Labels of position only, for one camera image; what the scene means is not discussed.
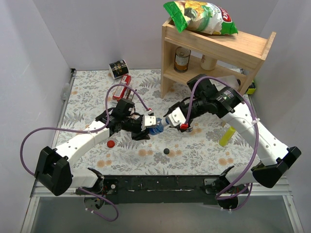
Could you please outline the blue-label Pocari bottle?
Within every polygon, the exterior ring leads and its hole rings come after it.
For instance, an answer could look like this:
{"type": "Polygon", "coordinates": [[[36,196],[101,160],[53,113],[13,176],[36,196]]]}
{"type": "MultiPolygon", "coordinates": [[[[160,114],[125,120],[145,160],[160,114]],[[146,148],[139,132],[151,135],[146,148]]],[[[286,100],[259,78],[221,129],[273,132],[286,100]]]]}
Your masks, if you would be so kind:
{"type": "Polygon", "coordinates": [[[168,126],[169,123],[166,118],[156,118],[156,125],[153,128],[149,129],[150,135],[157,135],[164,131],[164,128],[168,126]]]}

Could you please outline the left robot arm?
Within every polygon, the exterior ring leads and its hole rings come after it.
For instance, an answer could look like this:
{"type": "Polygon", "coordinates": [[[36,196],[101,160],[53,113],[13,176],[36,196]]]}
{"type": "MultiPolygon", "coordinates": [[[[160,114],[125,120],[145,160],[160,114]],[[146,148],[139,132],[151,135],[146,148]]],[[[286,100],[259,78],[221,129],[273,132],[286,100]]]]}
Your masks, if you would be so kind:
{"type": "Polygon", "coordinates": [[[152,110],[141,115],[135,112],[131,100],[121,99],[98,117],[81,133],[52,149],[45,147],[39,155],[35,178],[55,196],[69,188],[84,188],[99,194],[104,187],[104,176],[93,168],[74,169],[73,165],[89,150],[121,130],[130,132],[134,140],[148,140],[149,129],[156,126],[152,110]]]}

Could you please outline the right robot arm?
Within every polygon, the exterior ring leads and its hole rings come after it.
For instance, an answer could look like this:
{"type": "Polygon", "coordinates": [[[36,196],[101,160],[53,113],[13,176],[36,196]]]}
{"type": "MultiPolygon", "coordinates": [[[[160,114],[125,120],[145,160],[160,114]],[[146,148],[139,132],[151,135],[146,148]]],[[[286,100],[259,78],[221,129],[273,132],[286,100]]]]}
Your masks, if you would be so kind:
{"type": "Polygon", "coordinates": [[[200,74],[188,81],[191,90],[189,102],[180,101],[170,107],[162,125],[185,132],[195,118],[206,113],[216,115],[253,148],[253,155],[246,166],[228,168],[219,176],[220,188],[231,193],[238,185],[253,182],[272,188],[299,158],[300,149],[279,141],[262,125],[241,94],[228,85],[218,90],[211,83],[213,79],[200,74]]]}

